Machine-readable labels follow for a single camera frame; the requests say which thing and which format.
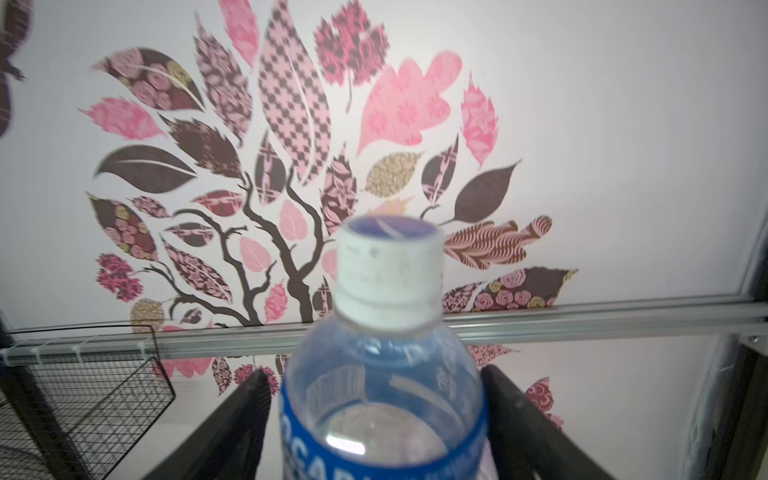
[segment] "metal rail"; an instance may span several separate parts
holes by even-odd
[[[719,296],[518,312],[460,313],[447,316],[445,323],[465,343],[478,345],[720,334],[750,338],[768,336],[767,316],[768,303]],[[75,353],[78,361],[87,361],[88,356],[103,353],[137,353],[146,343],[146,335],[130,333],[130,328],[117,328],[119,333],[105,335],[104,326],[114,327],[102,324],[80,326],[82,330],[68,327],[58,332],[16,330],[11,332],[16,344],[0,351],[0,361],[21,365],[54,357],[74,358]],[[156,337],[163,359],[267,355],[291,352],[310,327],[296,323],[196,329],[183,333],[159,332]],[[50,340],[52,336],[72,335],[73,332],[79,336]]]

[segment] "bottle cap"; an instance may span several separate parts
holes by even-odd
[[[442,231],[409,217],[354,217],[339,231],[334,309],[371,329],[405,331],[442,315]]]

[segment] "plastic water bottle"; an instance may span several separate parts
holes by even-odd
[[[357,217],[338,235],[334,314],[306,334],[280,401],[283,477],[474,480],[482,381],[442,324],[442,232]]]

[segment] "rose pattern leaf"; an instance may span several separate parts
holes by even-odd
[[[253,113],[253,97],[248,93],[248,80],[240,71],[232,52],[205,31],[197,15],[195,19],[197,67],[205,81],[206,96],[214,106],[216,115],[240,140],[242,147],[243,137],[248,132]]]
[[[368,172],[366,192],[379,198],[390,197],[406,187],[423,153],[399,152],[377,161]]]
[[[328,250],[320,260],[320,265],[326,273],[336,281],[336,265],[339,262],[339,251],[337,249]]]
[[[301,210],[291,200],[283,202],[280,209],[280,233],[286,241],[304,240],[309,231]]]
[[[150,145],[118,148],[101,161],[96,174],[115,174],[149,194],[165,194],[196,178],[174,155]]]
[[[467,351],[475,359],[479,369],[488,365],[493,359],[511,352],[503,345],[467,345]]]
[[[180,323],[189,323],[195,325],[203,319],[203,310],[200,307],[195,307],[188,310],[182,317]]]
[[[445,254],[466,266],[487,270],[491,264],[509,265],[522,261],[525,247],[543,237],[552,228],[550,217],[533,220],[518,232],[515,222],[493,222],[472,225],[448,235],[443,243]]]
[[[126,48],[94,65],[118,79],[141,103],[158,110],[202,111],[192,77],[173,58],[151,48]]]
[[[240,256],[245,267],[252,272],[263,272],[272,263],[270,252],[248,237],[240,238]]]
[[[509,179],[519,163],[488,170],[471,179],[456,197],[453,220],[477,223],[494,213],[502,204],[509,188]]]
[[[161,116],[170,128],[170,135],[195,164],[212,174],[240,178],[240,159],[237,151],[218,130],[199,120],[170,121]]]
[[[219,387],[219,395],[221,395],[232,383],[232,370],[230,370],[230,364],[227,363],[227,359],[222,356],[218,356],[211,364],[210,371],[214,375],[216,385]]]
[[[293,26],[287,0],[276,0],[266,29],[259,93],[266,121],[307,185],[328,158],[331,123],[317,70]]]
[[[243,60],[253,67],[259,51],[259,27],[248,0],[219,0],[227,35]]]
[[[259,195],[259,202],[268,205],[277,200],[286,186],[286,168],[277,156],[269,139],[270,131],[264,132],[259,155],[256,157],[254,185]]]
[[[458,152],[458,135],[456,142],[439,154],[432,157],[422,173],[422,190],[430,205],[436,205],[437,200],[445,193],[456,169],[456,153]]]
[[[326,182],[320,194],[323,219],[329,235],[341,227],[344,220],[355,214],[357,204],[357,179],[352,175],[349,162],[342,148],[326,170]]]
[[[176,270],[185,282],[189,283],[198,292],[220,298],[229,304],[232,303],[230,287],[216,269],[194,255],[176,250],[165,240],[163,240],[163,245]]]
[[[312,295],[312,308],[320,315],[321,319],[328,316],[333,310],[333,295],[331,295],[331,289],[325,277],[323,277],[320,288]]]
[[[125,140],[143,140],[164,134],[148,111],[135,101],[120,98],[105,98],[80,110],[110,134],[118,134]]]
[[[136,197],[131,198],[131,203],[136,207],[139,211],[146,213],[150,217],[153,218],[169,218],[170,214],[168,214],[168,210],[165,210],[165,207],[163,207],[163,204],[158,202],[152,197]]]
[[[463,312],[469,300],[472,299],[472,294],[481,286],[484,282],[469,283],[464,286],[457,286],[455,289],[448,291],[442,296],[442,312],[443,313],[459,313]]]
[[[283,282],[273,286],[264,303],[265,323],[274,322],[283,316],[288,307],[288,296]]]
[[[451,106],[440,94],[461,71],[461,57],[450,51],[438,53],[426,74],[410,58],[397,72],[387,66],[362,111],[357,154],[377,140],[409,146],[422,143],[422,130],[441,124],[451,114]]]
[[[160,260],[147,225],[133,210],[117,200],[103,200],[91,194],[88,197],[99,225],[120,250],[134,258]]]
[[[196,222],[179,223],[168,227],[165,231],[181,238],[190,247],[204,247],[214,239],[213,228]]]
[[[578,270],[550,270],[542,266],[515,270],[490,282],[475,298],[473,312],[554,306],[560,288]]]
[[[192,201],[206,207],[214,215],[232,217],[243,208],[245,197],[229,190],[215,190],[195,197]]]
[[[482,167],[485,159],[493,151],[498,137],[498,117],[493,108],[493,102],[472,83],[469,74],[469,88],[464,92],[462,102],[462,133],[469,151]]]

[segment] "wire basket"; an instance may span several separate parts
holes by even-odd
[[[140,353],[38,354],[24,365],[15,359],[3,368],[24,370],[18,376],[23,394],[6,392],[0,405],[3,480],[57,478],[48,470],[62,466],[72,472],[66,478],[102,480],[176,397],[157,347]],[[35,386],[28,388],[30,382]],[[41,402],[42,414],[24,407]],[[55,458],[40,454],[50,450],[40,439],[51,436],[59,441]]]

